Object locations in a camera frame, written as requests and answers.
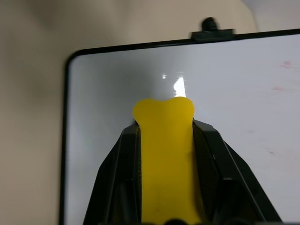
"yellow plastic piece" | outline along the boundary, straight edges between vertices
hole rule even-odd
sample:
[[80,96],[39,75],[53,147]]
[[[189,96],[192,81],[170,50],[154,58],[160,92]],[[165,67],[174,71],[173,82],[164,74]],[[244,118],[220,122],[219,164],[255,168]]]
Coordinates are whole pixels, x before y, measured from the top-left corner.
[[194,105],[185,97],[146,99],[134,107],[141,129],[142,222],[205,221],[195,165],[193,115]]

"white surface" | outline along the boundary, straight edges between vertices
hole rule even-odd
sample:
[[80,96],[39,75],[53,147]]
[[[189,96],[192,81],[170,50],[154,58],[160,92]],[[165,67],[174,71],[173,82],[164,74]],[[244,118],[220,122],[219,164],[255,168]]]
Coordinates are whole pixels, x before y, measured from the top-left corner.
[[243,0],[251,9],[259,31],[300,28],[299,0]]
[[250,165],[284,221],[300,221],[300,35],[80,56],[70,69],[67,224],[145,98],[185,94]]

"black frame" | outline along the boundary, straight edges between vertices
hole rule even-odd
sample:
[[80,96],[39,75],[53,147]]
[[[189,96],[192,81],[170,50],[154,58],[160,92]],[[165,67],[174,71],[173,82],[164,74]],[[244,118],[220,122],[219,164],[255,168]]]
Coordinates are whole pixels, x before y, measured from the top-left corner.
[[[248,34],[238,34],[229,41],[238,41],[254,38],[271,38],[276,36],[287,36],[287,35],[297,35],[300,34],[300,29],[293,30],[278,30],[278,31],[268,31],[268,32],[258,32],[258,33],[248,33]],[[66,176],[66,137],[67,137],[67,114],[68,114],[68,92],[69,92],[69,68],[71,62],[81,55],[97,54],[97,53],[110,53],[119,51],[128,51],[136,49],[146,49],[146,48],[157,48],[157,47],[167,47],[167,46],[177,46],[177,45],[194,45],[194,44],[207,44],[223,42],[220,41],[207,41],[197,43],[191,39],[173,40],[173,41],[162,41],[162,42],[152,42],[152,43],[142,43],[133,45],[120,45],[111,47],[101,47],[92,49],[79,50],[69,56],[65,63],[64,68],[64,85],[63,85],[63,122],[62,122],[62,142],[61,142],[61,169],[60,169],[60,200],[59,200],[59,224],[64,224],[64,213],[65,213],[65,176]]]

